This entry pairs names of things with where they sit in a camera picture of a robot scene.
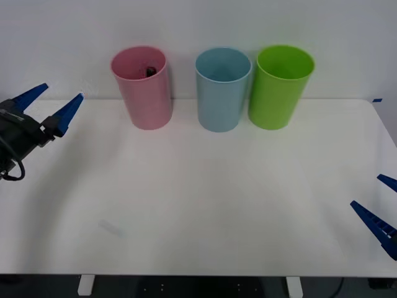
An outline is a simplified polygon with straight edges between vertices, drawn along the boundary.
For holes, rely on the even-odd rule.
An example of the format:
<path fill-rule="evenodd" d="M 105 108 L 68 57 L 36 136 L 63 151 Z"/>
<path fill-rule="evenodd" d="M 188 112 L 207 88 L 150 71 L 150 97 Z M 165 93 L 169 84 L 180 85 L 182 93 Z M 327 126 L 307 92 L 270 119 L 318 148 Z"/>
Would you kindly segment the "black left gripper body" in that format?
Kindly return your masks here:
<path fill-rule="evenodd" d="M 23 160 L 33 149 L 44 147 L 54 141 L 56 135 L 56 117 L 51 115 L 43 122 L 37 122 L 31 116 L 18 110 L 15 101 L 1 102 L 1 161 L 8 162 L 12 153 Z"/>

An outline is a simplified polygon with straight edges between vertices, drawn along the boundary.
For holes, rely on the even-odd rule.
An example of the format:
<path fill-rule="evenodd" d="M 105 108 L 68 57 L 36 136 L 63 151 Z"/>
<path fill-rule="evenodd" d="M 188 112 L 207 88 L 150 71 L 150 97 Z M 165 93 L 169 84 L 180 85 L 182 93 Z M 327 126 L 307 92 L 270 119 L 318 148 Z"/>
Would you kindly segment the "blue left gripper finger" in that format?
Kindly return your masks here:
<path fill-rule="evenodd" d="M 83 100 L 84 94 L 79 93 L 69 103 L 47 117 L 42 122 L 44 132 L 51 137 L 63 137 Z"/>
<path fill-rule="evenodd" d="M 48 89 L 47 83 L 42 83 L 12 99 L 15 108 L 19 112 L 23 112 L 33 103 L 42 93 Z"/>

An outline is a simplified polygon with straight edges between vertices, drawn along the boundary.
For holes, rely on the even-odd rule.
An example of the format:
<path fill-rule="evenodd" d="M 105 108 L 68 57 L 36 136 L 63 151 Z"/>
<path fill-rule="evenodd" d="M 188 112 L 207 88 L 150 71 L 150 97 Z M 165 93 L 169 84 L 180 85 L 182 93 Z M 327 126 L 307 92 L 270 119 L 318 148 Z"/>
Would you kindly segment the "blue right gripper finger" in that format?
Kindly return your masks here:
<path fill-rule="evenodd" d="M 381 247 L 396 261 L 396 229 L 371 213 L 358 202 L 352 201 L 350 206 L 373 233 Z"/>
<path fill-rule="evenodd" d="M 394 178 L 391 178 L 389 176 L 385 176 L 384 174 L 379 174 L 377 176 L 377 179 L 381 181 L 383 184 L 387 185 L 390 189 L 394 190 L 394 192 L 397 192 L 397 180 Z"/>

